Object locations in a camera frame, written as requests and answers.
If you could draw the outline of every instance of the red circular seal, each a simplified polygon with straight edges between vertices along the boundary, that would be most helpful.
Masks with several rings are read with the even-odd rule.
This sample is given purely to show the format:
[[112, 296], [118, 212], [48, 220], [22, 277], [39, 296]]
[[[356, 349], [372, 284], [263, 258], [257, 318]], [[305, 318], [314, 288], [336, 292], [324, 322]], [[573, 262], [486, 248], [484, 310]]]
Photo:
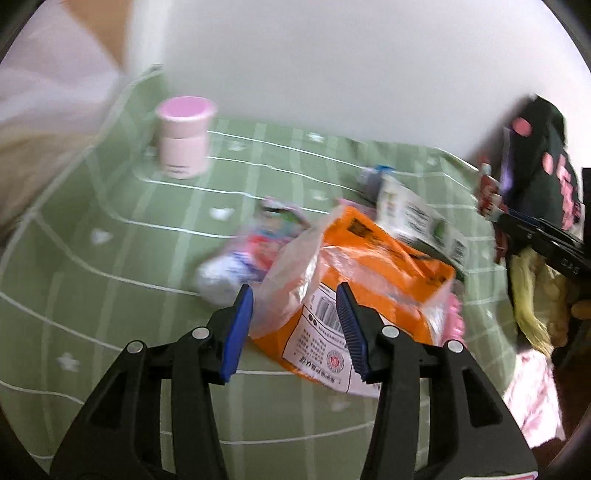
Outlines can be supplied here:
[[339, 373], [343, 371], [345, 368], [345, 359], [343, 355], [338, 353], [336, 350], [331, 350], [328, 355], [326, 355], [326, 365], [328, 365], [329, 370], [332, 373]]

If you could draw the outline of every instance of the checkered tablecloth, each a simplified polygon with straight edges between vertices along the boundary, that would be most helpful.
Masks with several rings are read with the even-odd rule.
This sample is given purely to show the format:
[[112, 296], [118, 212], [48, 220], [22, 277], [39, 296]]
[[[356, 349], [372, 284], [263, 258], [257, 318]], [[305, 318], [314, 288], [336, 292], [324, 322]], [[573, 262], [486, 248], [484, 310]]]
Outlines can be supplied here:
[[[434, 148], [219, 118], [209, 171], [173, 180], [160, 174], [149, 146], [165, 96], [158, 70], [127, 88], [101, 141], [41, 195], [0, 262], [0, 402], [43, 467], [129, 341], [175, 341], [209, 320], [214, 307], [191, 289], [195, 268], [249, 221], [258, 199], [296, 203], [315, 220], [337, 198], [359, 200], [362, 166], [395, 167], [468, 238], [466, 341], [497, 389], [506, 388], [515, 327], [505, 271], [492, 262], [491, 228], [474, 209], [473, 168]], [[161, 438], [172, 469], [169, 387]], [[419, 464], [427, 454], [426, 392]], [[358, 478], [375, 400], [302, 380], [250, 344], [238, 373], [212, 397], [231, 478]]]

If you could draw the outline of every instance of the pink polka dot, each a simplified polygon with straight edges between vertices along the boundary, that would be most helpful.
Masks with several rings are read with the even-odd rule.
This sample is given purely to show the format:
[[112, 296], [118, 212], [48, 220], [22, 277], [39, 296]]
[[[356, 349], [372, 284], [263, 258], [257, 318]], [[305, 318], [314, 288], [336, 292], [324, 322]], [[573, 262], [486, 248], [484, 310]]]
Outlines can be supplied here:
[[552, 172], [554, 171], [554, 160], [552, 160], [552, 155], [548, 152], [542, 157], [542, 166], [548, 175], [552, 175]]
[[513, 127], [513, 130], [515, 130], [515, 133], [522, 137], [529, 137], [532, 133], [531, 125], [525, 118], [516, 118], [513, 120], [511, 126]]

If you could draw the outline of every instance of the orange package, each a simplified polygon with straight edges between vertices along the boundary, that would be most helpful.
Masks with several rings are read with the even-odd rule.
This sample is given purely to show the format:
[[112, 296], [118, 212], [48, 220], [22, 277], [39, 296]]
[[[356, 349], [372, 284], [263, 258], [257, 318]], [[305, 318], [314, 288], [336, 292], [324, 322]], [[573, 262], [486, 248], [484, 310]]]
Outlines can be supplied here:
[[453, 267], [392, 237], [353, 207], [286, 245], [255, 291], [250, 336], [273, 360], [335, 390], [377, 397], [352, 368], [335, 291], [349, 282], [373, 307], [421, 343], [437, 344]]

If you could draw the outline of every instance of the pink container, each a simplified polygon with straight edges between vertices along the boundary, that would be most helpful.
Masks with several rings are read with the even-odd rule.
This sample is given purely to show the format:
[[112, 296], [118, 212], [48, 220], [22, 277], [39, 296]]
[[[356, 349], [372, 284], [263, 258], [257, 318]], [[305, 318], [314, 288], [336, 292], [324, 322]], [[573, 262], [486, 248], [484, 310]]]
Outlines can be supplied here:
[[158, 149], [167, 175], [187, 179], [209, 168], [207, 127], [216, 112], [216, 105], [202, 97], [174, 97], [158, 105]]

